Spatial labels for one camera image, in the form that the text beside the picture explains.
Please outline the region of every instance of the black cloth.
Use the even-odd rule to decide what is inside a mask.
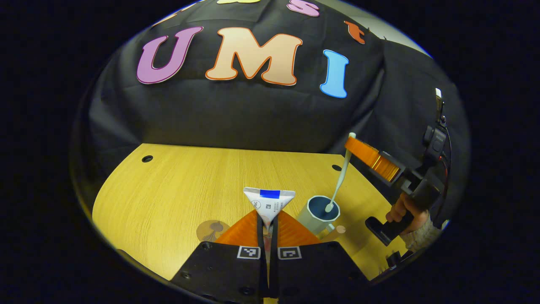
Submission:
[[[348,133],[354,131],[359,139],[417,167],[423,132],[435,121],[437,87],[446,102],[454,149],[448,200],[440,217],[448,218],[463,193],[470,159],[468,124],[456,87],[429,56],[381,40],[362,25],[366,43],[360,44],[343,22],[355,23],[352,19],[312,2],[319,7],[318,17],[289,10],[288,0],[200,2],[144,29],[117,50],[80,113],[80,152],[85,154],[80,160],[92,175],[84,182],[93,185],[83,194],[86,203],[93,205],[99,185],[141,143],[343,154]],[[170,59],[174,35],[196,26],[204,30],[194,36],[178,73],[157,84],[137,80],[146,43],[169,37],[154,58],[154,66],[161,67]],[[248,80],[237,58],[235,79],[208,80],[205,72],[214,66],[222,41],[217,31],[226,27],[249,28],[260,45],[276,34],[301,38],[294,62],[296,85],[265,82],[261,74],[268,62]],[[346,98],[319,89],[326,80],[325,49],[349,59]],[[436,174],[444,180],[441,168]]]

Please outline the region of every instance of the wooden table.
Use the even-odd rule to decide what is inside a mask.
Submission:
[[[150,162],[141,161],[152,155]],[[170,280],[200,243],[195,231],[207,220],[229,226],[253,206],[244,187],[296,191],[284,208],[296,217],[314,195],[332,197],[343,156],[142,144],[109,176],[92,218],[117,249]],[[336,196],[338,237],[368,280],[388,268],[386,256],[407,251],[401,238],[385,247],[366,227],[369,216],[385,222],[390,204],[354,168]]]

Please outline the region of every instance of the cup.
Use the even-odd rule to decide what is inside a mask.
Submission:
[[[334,201],[334,208],[330,212],[326,212],[326,205],[330,203],[330,198],[323,195],[315,195],[309,199],[296,217],[304,227],[313,234],[317,235],[325,228],[328,232],[334,230],[332,223],[340,216],[338,204]]]

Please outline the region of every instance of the toothpaste tube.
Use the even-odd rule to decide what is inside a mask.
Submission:
[[[250,203],[255,207],[262,218],[266,229],[270,229],[270,223],[296,195],[294,191],[264,190],[246,187],[244,193]]]

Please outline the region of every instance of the white wall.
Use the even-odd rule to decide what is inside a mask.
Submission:
[[[421,46],[416,44],[412,39],[400,32],[397,28],[365,10],[340,0],[317,1],[349,16],[352,20],[362,24],[366,28],[369,28],[369,30],[375,34],[375,36],[381,39],[386,38],[387,40],[406,45],[430,56],[424,49],[422,49]]]

